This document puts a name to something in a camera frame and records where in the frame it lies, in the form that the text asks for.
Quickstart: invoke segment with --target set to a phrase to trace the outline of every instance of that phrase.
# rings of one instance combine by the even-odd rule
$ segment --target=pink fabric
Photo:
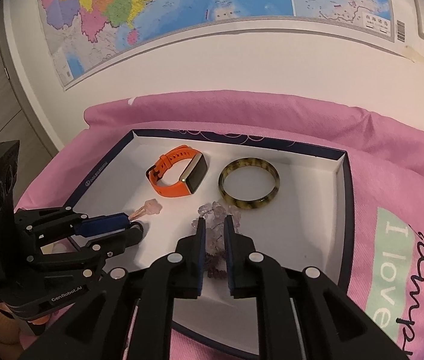
[[[89,129],[62,150],[27,189],[18,207],[60,206],[89,171],[132,128],[213,131],[288,139],[346,150],[355,203],[355,245],[348,295],[366,308],[372,286],[378,209],[385,209],[424,235],[424,132],[393,119],[292,95],[211,91],[143,96],[85,111]],[[415,242],[420,242],[417,235]],[[410,275],[419,256],[413,255]],[[412,332],[401,325],[397,344],[424,359],[424,264],[420,307],[413,307]],[[407,280],[406,306],[415,301]],[[224,359],[225,355],[174,333],[171,359]]]

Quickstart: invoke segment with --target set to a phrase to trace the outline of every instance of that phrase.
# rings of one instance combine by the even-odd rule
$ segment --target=green jade bangle
[[[263,198],[256,199],[256,200],[239,200],[232,196],[230,196],[226,190],[223,188],[223,183],[226,180],[227,176],[231,174],[234,170],[237,170],[242,167],[259,167],[262,169],[265,169],[267,172],[269,172],[275,180],[275,186],[267,195],[265,195]],[[260,158],[240,158],[238,160],[235,160],[228,164],[223,171],[221,172],[219,176],[219,191],[222,195],[223,199],[228,203],[232,204],[236,207],[242,208],[244,210],[251,210],[253,208],[259,208],[266,206],[269,204],[272,199],[277,195],[280,187],[280,177],[277,172],[277,170],[267,161],[261,160]]]

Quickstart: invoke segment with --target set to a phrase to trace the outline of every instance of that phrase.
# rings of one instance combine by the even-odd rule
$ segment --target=watch face
[[[197,154],[192,161],[190,161],[189,166],[187,166],[184,171],[184,174],[189,174],[185,175],[184,178],[181,177],[181,180],[184,181],[189,188],[190,193],[194,193],[197,190],[207,173],[207,169],[207,163],[205,162],[205,157],[202,153]]]

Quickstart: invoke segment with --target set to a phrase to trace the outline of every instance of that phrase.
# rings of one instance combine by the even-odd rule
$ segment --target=white wall
[[[407,23],[407,49],[397,41],[377,41],[373,35],[323,23],[296,22],[295,31],[284,28],[289,20],[228,23],[208,28],[222,26],[221,31],[232,33],[163,45],[175,39],[169,38],[140,46],[132,54],[162,45],[99,71],[67,91],[42,33],[37,0],[5,0],[4,14],[22,85],[60,149],[86,127],[87,107],[173,91],[290,93],[363,107],[424,130],[424,62],[400,56],[417,52],[421,57],[414,59],[424,61],[424,40],[418,36],[414,0],[392,2],[395,19]],[[254,31],[254,27],[269,29]],[[197,28],[187,36],[207,31]],[[384,51],[387,47],[395,54]]]

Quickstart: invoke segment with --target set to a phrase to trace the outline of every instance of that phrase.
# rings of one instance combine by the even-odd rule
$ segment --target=map
[[[391,36],[389,0],[37,0],[64,86],[139,44],[221,20],[302,17]]]

